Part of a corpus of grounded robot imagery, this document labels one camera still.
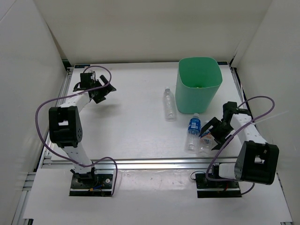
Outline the orange white label bottle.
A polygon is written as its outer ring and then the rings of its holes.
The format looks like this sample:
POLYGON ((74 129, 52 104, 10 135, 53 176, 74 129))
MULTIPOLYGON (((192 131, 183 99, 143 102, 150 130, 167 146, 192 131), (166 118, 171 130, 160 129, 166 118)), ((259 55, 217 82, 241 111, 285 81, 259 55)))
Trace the orange white label bottle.
POLYGON ((200 135, 200 154, 208 156, 212 149, 213 137, 210 134, 210 127, 200 135))

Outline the clear bottle white cap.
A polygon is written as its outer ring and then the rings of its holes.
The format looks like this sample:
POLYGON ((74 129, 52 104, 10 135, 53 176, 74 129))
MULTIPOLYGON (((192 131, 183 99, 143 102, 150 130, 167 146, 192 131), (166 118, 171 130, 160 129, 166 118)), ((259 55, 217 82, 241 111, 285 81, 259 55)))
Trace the clear bottle white cap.
POLYGON ((175 97, 169 87, 165 87, 165 91, 163 93, 163 104, 165 111, 165 119, 167 121, 175 121, 177 118, 175 97))

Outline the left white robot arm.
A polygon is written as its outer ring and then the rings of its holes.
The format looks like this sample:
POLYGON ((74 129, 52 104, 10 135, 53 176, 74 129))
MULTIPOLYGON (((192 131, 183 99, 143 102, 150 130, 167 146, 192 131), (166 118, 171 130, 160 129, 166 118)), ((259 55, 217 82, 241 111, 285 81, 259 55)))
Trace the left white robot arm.
POLYGON ((92 188, 98 183, 98 176, 88 158, 81 141, 83 128, 80 120, 80 111, 92 100, 100 103, 106 100, 106 95, 116 89, 108 83, 104 75, 96 78, 94 72, 81 73, 80 82, 73 89, 74 96, 68 97, 65 103, 49 109, 49 131, 51 142, 61 148, 73 160, 71 170, 78 182, 92 188))

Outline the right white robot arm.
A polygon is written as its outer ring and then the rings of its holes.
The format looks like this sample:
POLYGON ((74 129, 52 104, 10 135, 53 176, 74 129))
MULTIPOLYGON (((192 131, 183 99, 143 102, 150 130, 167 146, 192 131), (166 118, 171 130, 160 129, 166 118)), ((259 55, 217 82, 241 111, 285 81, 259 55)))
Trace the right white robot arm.
POLYGON ((221 152, 229 142, 238 136, 241 150, 234 164, 221 163, 218 171, 213 173, 211 167, 206 172, 206 180, 215 187, 222 187, 227 181, 245 181, 271 185, 276 175, 279 148, 268 143, 258 132, 252 122, 251 113, 241 109, 236 102, 223 105, 223 117, 212 118, 200 133, 209 131, 217 145, 215 150, 221 152))

